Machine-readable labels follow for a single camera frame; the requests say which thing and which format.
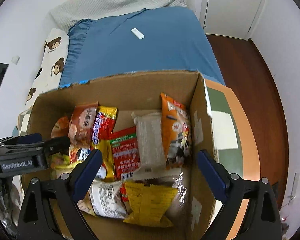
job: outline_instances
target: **white remote control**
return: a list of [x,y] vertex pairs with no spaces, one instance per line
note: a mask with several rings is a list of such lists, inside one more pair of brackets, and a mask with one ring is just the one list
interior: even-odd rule
[[137,28],[133,28],[131,31],[138,39],[143,39],[145,37]]

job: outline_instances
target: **mattress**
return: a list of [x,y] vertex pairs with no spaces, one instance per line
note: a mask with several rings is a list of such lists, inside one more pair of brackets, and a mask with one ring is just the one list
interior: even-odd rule
[[[138,39],[131,29],[143,35]],[[68,58],[60,87],[118,73],[199,70],[225,84],[210,43],[195,14],[184,7],[163,7],[83,19],[68,32]]]

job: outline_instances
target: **bear print pillow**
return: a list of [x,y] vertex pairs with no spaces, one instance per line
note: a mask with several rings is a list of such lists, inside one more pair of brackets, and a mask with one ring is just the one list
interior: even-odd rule
[[33,106],[36,98],[59,86],[63,67],[68,56],[68,35],[59,29],[52,29],[44,43],[44,54],[40,69],[29,90],[26,108]]

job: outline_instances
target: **cardboard box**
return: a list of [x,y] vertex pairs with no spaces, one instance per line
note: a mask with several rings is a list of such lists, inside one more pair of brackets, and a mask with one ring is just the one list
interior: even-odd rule
[[[74,84],[68,88],[57,89],[41,94],[34,103],[27,133],[41,133],[43,139],[49,139],[56,121],[65,113],[69,115],[77,105],[99,102],[102,106],[115,106],[118,116],[115,130],[133,126],[131,113],[148,114],[161,110],[160,93],[164,92],[189,109],[192,123],[192,153],[201,149],[216,157],[211,117],[208,115],[207,88],[199,72],[158,71],[129,73],[98,78],[86,84]],[[33,177],[49,179],[49,171],[26,174],[22,177],[27,187]],[[195,199],[201,205],[191,214]],[[70,237],[61,213],[52,202],[56,219],[63,234]],[[123,223],[120,220],[93,217],[83,213],[86,221],[100,240],[113,239],[200,239],[210,223],[214,210],[213,197],[205,178],[199,171],[193,158],[191,172],[190,197],[188,201],[188,219],[184,228],[150,228]]]

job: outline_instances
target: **white quilted blanket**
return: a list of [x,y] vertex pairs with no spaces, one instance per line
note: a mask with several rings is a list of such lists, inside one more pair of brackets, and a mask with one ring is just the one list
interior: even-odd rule
[[81,19],[97,20],[109,16],[165,6],[187,7],[186,0],[68,0],[49,13],[66,33]]

